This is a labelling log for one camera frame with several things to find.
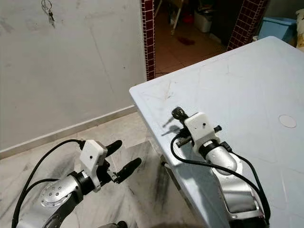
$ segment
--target key ring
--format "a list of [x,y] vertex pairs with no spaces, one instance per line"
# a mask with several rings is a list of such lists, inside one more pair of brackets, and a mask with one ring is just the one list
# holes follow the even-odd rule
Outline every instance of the key ring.
[[47,11],[50,11],[52,9],[52,3],[50,0],[47,0],[49,2],[49,5],[50,7],[47,7],[47,4],[46,4],[46,0],[41,0],[41,7],[43,9],[43,11],[47,12]]

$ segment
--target white container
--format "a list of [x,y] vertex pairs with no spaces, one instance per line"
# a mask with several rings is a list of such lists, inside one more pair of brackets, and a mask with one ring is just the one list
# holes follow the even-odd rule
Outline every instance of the white container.
[[201,32],[209,32],[211,24],[211,16],[203,16],[197,12],[194,12],[194,26],[197,27]]

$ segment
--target gray wall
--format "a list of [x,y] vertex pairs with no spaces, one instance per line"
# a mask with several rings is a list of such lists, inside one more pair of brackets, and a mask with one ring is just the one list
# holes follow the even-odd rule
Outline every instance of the gray wall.
[[295,12],[304,8],[304,0],[270,0],[265,16],[296,19]]
[[139,0],[0,2],[0,149],[132,104],[145,81]]

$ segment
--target black connector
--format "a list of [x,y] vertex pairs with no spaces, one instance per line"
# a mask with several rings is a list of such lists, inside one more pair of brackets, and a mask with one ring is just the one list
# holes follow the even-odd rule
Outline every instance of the black connector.
[[85,143],[86,143],[85,140],[79,140],[78,144],[79,144],[79,147],[80,147],[81,150],[84,148]]
[[228,145],[227,142],[222,142],[220,145],[224,147],[229,153],[232,153],[232,148]]
[[215,128],[213,128],[213,130],[214,130],[215,133],[217,133],[217,132],[222,130],[222,127],[218,125]]

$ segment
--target table top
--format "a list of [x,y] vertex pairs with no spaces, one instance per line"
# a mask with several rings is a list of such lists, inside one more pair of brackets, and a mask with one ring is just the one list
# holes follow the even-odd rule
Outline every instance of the table top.
[[[249,159],[271,208],[270,227],[304,223],[304,53],[267,37],[130,89],[187,199],[207,227],[228,227],[209,168],[173,157],[170,142],[182,125],[169,121],[182,107],[204,112],[217,135]],[[177,153],[188,159],[191,147]],[[254,180],[244,165],[243,174]]]

